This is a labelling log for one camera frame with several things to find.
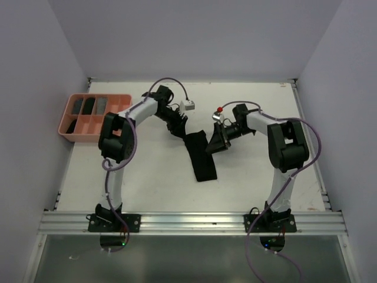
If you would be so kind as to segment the pink divided organizer tray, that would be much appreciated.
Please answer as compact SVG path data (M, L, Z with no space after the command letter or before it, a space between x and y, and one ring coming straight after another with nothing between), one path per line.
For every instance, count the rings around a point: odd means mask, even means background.
M82 107L85 99L88 97L95 97L95 104L91 115L82 115ZM106 97L107 106L103 115L96 115L97 98ZM71 114L74 101L78 98L83 98L83 103L79 115ZM100 136L100 131L107 113L118 113L129 108L132 105L132 96L129 94L90 94L78 93L69 97L62 115L58 133L65 137L70 142L96 143ZM77 124L73 134L66 134L70 123L77 119Z

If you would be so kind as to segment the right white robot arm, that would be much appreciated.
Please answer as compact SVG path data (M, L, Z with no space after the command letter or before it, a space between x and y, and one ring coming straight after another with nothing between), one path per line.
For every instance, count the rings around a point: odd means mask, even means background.
M283 225L281 213L290 211L290 200L294 186L295 171L303 168L309 159L309 149L301 121L282 120L268 116L260 109L249 110L245 103L232 109L235 121L225 125L223 108L212 115L213 135L206 152L214 154L227 150L231 140L257 132L267 137L268 156L274 168L270 195L265 202L268 213L262 217L262 224L268 231L276 231Z

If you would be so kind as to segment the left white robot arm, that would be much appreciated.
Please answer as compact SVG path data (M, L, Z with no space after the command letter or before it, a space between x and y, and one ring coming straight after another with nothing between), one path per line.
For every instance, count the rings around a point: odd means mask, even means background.
M156 116L167 123L172 135L179 138L186 135L187 116L170 107L173 96L168 87L161 85L156 92L143 94L143 100L129 109L105 115L98 141L106 171L105 192L95 214L111 232L119 230L123 223L120 214L124 165L131 161L137 149L136 127L145 119Z

